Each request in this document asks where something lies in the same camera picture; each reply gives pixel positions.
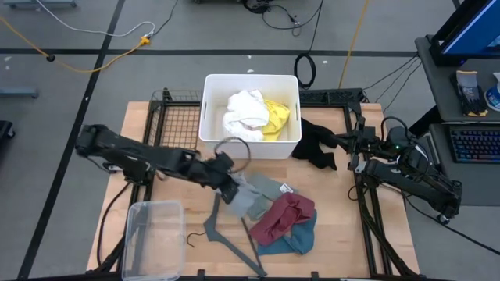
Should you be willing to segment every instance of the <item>table leg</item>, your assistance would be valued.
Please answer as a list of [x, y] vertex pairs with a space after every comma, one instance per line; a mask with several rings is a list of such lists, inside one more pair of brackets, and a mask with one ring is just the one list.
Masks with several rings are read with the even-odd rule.
[[38, 98], [34, 87], [0, 87], [0, 98]]
[[[74, 0], [42, 0], [44, 4], [70, 4], [73, 8], [78, 7], [77, 3]], [[24, 4], [37, 4], [35, 0], [4, 0], [3, 5], [9, 5], [10, 8], [17, 8], [17, 5]]]
[[443, 119], [439, 114], [438, 107], [435, 105], [433, 108], [429, 109], [418, 121], [416, 121], [410, 128], [409, 131], [414, 134], [417, 138], [421, 138], [425, 133], [429, 131], [429, 125], [435, 123], [442, 123]]

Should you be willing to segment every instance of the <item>yellow cable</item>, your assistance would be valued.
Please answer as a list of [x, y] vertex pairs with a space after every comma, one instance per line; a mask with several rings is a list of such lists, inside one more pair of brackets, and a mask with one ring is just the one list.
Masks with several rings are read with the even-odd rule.
[[363, 19], [365, 17], [366, 9], [368, 8], [369, 2], [370, 2], [370, 0], [365, 0], [365, 5], [362, 8], [361, 17], [359, 18], [358, 26], [356, 27], [356, 32], [354, 33], [354, 37], [352, 38], [352, 41], [351, 41], [351, 46], [349, 47], [349, 51], [347, 53], [347, 58], [345, 59], [344, 69], [342, 70], [342, 75], [341, 75], [341, 80], [338, 83], [339, 89], [342, 87], [342, 82], [344, 81], [345, 70], [347, 69], [347, 65], [349, 64], [349, 59], [351, 59], [351, 52], [352, 52], [352, 49], [354, 48], [354, 43], [356, 42], [356, 38], [358, 37], [359, 29], [361, 28], [361, 26], [363, 24]]
[[[39, 47], [37, 47], [37, 45], [33, 44], [31, 41], [29, 41], [26, 37], [24, 37], [19, 31], [17, 31], [12, 25], [10, 25], [10, 23], [3, 17], [0, 16], [0, 21], [2, 21], [15, 35], [17, 35], [19, 38], [23, 39], [26, 43], [28, 43], [33, 49], [37, 50], [37, 52], [39, 52], [41, 55], [43, 55], [44, 57], [48, 58], [50, 55], [47, 54], [46, 52], [42, 51]], [[121, 59], [122, 57], [124, 57], [125, 55], [129, 55], [130, 53], [134, 52], [135, 50], [139, 49], [141, 46], [145, 45], [145, 44], [149, 44], [150, 43], [150, 40], [146, 37], [141, 37], [141, 42], [139, 42], [139, 44], [137, 44], [137, 46], [133, 47], [130, 51], [127, 51], [121, 55], [118, 55], [117, 57], [115, 57], [114, 59], [112, 59], [111, 61], [109, 61], [108, 63], [106, 63], [104, 66], [101, 66], [97, 69], [91, 69], [91, 70], [86, 70], [86, 69], [76, 69], [64, 62], [60, 62], [58, 60], [55, 60], [55, 62], [57, 62], [59, 65], [63, 66], [63, 67], [66, 67], [67, 69], [71, 70], [71, 71], [74, 71], [76, 73], [95, 73], [95, 72], [98, 72], [98, 71], [101, 71], [101, 70], [104, 70], [106, 68], [108, 68], [109, 66], [111, 66], [115, 61], [117, 61], [118, 59]]]

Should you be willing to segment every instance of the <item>transparent plastic bin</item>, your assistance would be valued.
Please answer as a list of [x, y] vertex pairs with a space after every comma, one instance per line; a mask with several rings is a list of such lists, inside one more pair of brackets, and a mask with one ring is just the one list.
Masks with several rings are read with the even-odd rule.
[[179, 201], [138, 202], [125, 234], [124, 281], [174, 281], [184, 268], [185, 221]]

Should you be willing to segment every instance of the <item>white towel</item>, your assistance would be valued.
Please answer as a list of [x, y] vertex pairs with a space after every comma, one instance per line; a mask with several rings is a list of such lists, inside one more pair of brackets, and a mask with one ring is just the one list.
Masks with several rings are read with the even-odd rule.
[[241, 91], [230, 96], [222, 122], [225, 137], [263, 141], [262, 127], [269, 122], [269, 111], [260, 91]]

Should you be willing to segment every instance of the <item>pile of laundry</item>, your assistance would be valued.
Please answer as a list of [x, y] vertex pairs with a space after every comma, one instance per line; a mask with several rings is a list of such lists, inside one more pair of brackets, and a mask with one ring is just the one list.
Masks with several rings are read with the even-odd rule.
[[313, 201], [262, 173], [234, 179], [240, 186], [228, 209], [240, 218], [247, 215], [252, 221], [259, 220], [250, 229], [250, 235], [259, 243], [259, 255], [311, 251], [317, 217]]
[[289, 115], [286, 106], [265, 100], [259, 90], [241, 91], [227, 101], [222, 121], [224, 136], [244, 141], [277, 141]]

